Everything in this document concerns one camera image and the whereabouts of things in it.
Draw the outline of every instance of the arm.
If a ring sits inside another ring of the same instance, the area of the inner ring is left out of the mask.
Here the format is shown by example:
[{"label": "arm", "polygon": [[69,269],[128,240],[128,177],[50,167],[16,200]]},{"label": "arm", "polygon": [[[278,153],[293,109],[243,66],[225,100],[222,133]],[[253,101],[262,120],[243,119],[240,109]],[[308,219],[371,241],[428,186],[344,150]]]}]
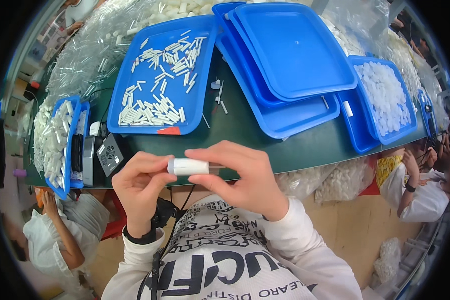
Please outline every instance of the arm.
[{"label": "arm", "polygon": [[[410,177],[408,178],[408,185],[410,185],[412,188],[417,188],[420,180],[420,170],[419,165],[417,164],[417,161],[410,150],[405,150],[405,152],[403,153],[402,163],[405,165],[408,173],[410,174]],[[412,201],[413,193],[405,190],[403,192],[402,199],[400,199],[400,204],[398,205],[397,209],[397,216],[399,218],[402,215],[404,209],[408,207],[412,203]]]},{"label": "arm", "polygon": [[185,155],[237,171],[241,179],[233,186],[211,174],[192,175],[188,181],[216,192],[231,206],[262,215],[270,251],[278,251],[274,256],[309,284],[318,299],[361,298],[352,269],[327,248],[302,203],[289,200],[278,188],[266,153],[221,141],[208,149],[186,150]]},{"label": "arm", "polygon": [[45,192],[43,196],[43,205],[47,211],[48,217],[52,220],[53,225],[55,225],[56,231],[62,239],[63,245],[66,250],[60,250],[63,260],[70,270],[80,267],[84,261],[85,257],[78,246],[77,241],[73,237],[70,230],[67,228],[65,223],[63,223],[62,218],[59,215],[57,204],[55,199],[50,196],[50,194]]},{"label": "arm", "polygon": [[318,299],[361,298],[352,269],[327,247],[299,200],[289,199],[289,210],[283,219],[260,223],[272,254],[277,250],[280,262],[303,283],[317,284],[311,291]]},{"label": "arm", "polygon": [[[419,182],[419,180],[415,177],[410,176],[410,178],[408,178],[408,184],[412,188],[416,188],[418,186],[418,182]],[[400,199],[400,204],[398,205],[398,209],[397,209],[397,216],[399,218],[402,215],[402,212],[404,211],[404,209],[406,207],[408,207],[410,205],[410,203],[412,203],[412,200],[413,200],[413,193],[409,192],[408,190],[405,190],[403,192],[402,198]]]},{"label": "arm", "polygon": [[[130,237],[140,239],[151,230],[160,191],[167,183],[177,180],[165,172],[170,156],[155,156],[138,152],[112,177],[112,185],[125,210],[126,228]],[[161,228],[156,229],[154,242],[136,244],[124,234],[124,261],[108,282],[102,299],[135,299],[142,280],[152,269],[153,256],[165,239]]]},{"label": "arm", "polygon": [[420,55],[421,58],[425,59],[425,57],[423,57],[422,53],[420,53],[420,50],[417,48],[417,46],[415,45],[415,42],[412,40],[410,40],[410,44],[412,45],[413,50]]}]

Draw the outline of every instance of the black electronic device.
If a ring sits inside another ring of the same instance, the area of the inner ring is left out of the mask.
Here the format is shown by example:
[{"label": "black electronic device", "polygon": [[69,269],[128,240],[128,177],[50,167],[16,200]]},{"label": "black electronic device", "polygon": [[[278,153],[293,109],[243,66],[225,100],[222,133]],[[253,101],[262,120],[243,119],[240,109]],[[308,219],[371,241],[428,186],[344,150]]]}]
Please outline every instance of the black electronic device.
[{"label": "black electronic device", "polygon": [[83,185],[87,187],[105,186],[105,173],[98,156],[95,155],[102,146],[103,138],[86,136],[83,144]]},{"label": "black electronic device", "polygon": [[121,135],[114,133],[109,134],[103,140],[103,144],[98,148],[96,154],[106,177],[120,171],[132,157],[128,143]]}]

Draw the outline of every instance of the plastic cylinder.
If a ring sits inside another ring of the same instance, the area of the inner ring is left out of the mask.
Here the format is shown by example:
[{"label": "plastic cylinder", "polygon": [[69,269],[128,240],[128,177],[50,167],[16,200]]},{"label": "plastic cylinder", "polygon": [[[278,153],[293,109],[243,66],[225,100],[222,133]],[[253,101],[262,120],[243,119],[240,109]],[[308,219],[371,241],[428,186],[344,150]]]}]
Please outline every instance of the plastic cylinder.
[{"label": "plastic cylinder", "polygon": [[168,161],[167,171],[176,176],[209,174],[208,161],[191,158],[173,158]]}]

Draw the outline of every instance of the black watch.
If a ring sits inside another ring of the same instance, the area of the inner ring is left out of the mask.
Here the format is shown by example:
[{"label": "black watch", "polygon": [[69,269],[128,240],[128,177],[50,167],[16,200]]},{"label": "black watch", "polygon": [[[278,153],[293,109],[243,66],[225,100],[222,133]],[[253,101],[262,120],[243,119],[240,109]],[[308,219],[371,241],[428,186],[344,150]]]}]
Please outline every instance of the black watch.
[{"label": "black watch", "polygon": [[413,192],[415,192],[415,189],[416,189],[416,188],[414,188],[414,187],[412,187],[411,185],[409,185],[409,184],[408,184],[408,181],[407,181],[407,183],[405,183],[405,189],[406,189],[407,191],[413,193]]},{"label": "black watch", "polygon": [[151,229],[147,234],[142,235],[140,238],[132,237],[127,230],[127,226],[123,228],[123,235],[132,243],[137,245],[151,244],[157,240],[157,232],[155,231],[155,225],[151,223]]}]

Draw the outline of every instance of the stack of blue trays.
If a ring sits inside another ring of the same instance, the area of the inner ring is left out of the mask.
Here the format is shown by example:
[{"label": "stack of blue trays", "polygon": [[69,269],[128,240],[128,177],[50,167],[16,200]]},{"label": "stack of blue trays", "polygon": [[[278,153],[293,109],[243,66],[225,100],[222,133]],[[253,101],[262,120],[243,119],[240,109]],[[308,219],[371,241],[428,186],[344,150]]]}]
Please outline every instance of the stack of blue trays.
[{"label": "stack of blue trays", "polygon": [[265,134],[284,139],[340,114],[357,75],[319,16],[297,3],[221,3],[216,46]]}]

